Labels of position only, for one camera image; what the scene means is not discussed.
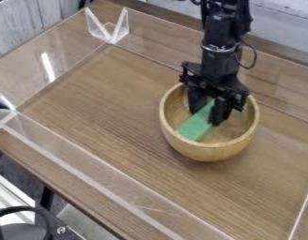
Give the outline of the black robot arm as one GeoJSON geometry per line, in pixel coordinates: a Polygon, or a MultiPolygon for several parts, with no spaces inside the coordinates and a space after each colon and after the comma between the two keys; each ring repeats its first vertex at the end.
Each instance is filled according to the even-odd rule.
{"type": "Polygon", "coordinates": [[[232,110],[242,111],[248,87],[237,78],[242,37],[250,30],[249,0],[190,0],[200,6],[204,36],[198,63],[184,61],[178,81],[185,85],[190,113],[197,113],[210,98],[214,103],[208,122],[218,126],[232,110]]]}

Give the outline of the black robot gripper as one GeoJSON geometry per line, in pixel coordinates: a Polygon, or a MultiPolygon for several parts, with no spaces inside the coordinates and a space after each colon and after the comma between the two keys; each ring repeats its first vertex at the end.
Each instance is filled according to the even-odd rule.
{"type": "Polygon", "coordinates": [[[181,63],[178,81],[185,85],[190,113],[196,113],[214,99],[209,122],[217,127],[229,117],[232,109],[242,111],[249,95],[246,86],[237,78],[241,46],[217,52],[204,48],[201,62],[181,63]]]}

